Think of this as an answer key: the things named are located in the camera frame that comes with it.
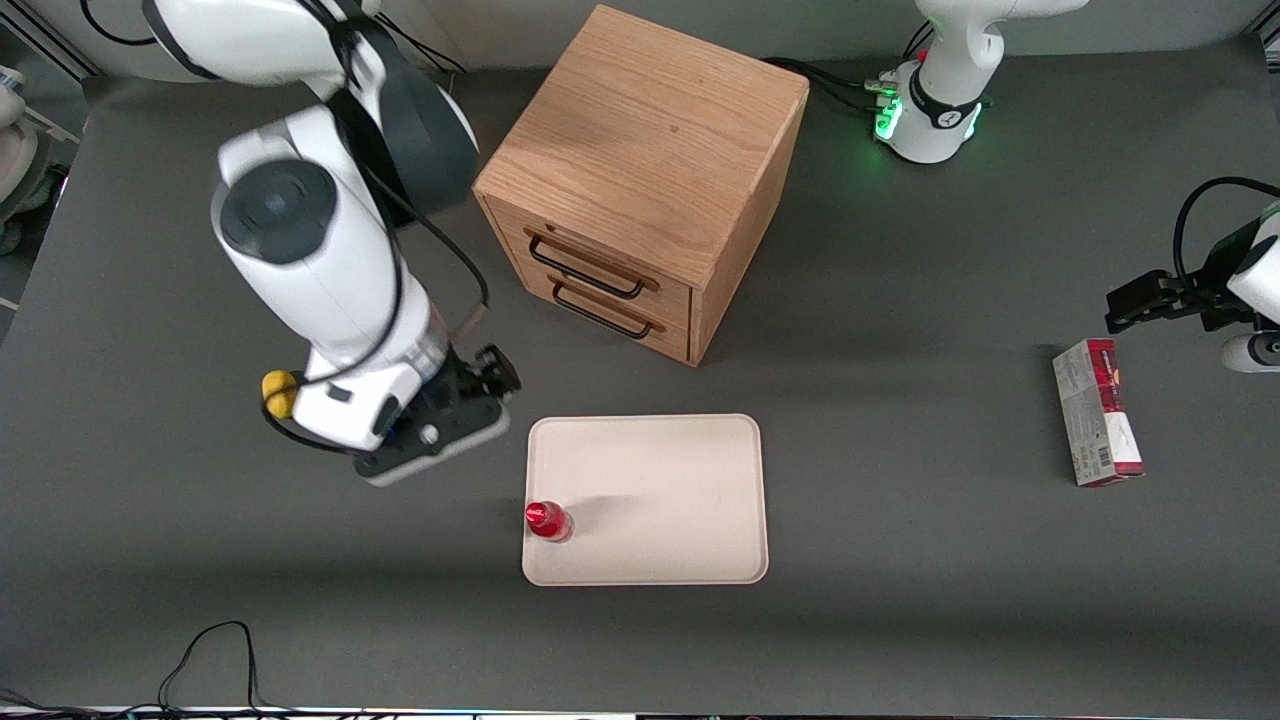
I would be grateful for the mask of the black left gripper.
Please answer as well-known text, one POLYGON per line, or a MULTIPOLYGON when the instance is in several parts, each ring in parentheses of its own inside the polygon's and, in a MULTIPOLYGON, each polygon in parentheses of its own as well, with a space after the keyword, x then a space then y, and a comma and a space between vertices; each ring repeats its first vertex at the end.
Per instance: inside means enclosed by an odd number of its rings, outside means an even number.
POLYGON ((1251 251, 1260 225, 1261 220, 1252 220, 1210 250, 1203 266, 1190 274, 1196 296, 1187 291, 1184 281, 1166 270, 1147 272, 1107 293, 1107 332, 1120 334, 1147 322, 1194 315, 1199 315, 1206 333, 1235 324, 1256 325, 1257 313, 1228 288, 1228 282, 1251 251))

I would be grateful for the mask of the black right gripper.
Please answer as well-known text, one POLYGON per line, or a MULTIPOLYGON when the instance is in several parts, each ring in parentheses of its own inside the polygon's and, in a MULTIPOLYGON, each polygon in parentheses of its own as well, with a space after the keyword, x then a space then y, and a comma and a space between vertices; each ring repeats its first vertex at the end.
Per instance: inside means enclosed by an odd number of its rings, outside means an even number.
POLYGON ((449 347, 436 389, 436 419, 444 427, 492 427, 500 418, 500 401, 522 389, 515 365, 495 345, 481 347, 465 361, 449 347))

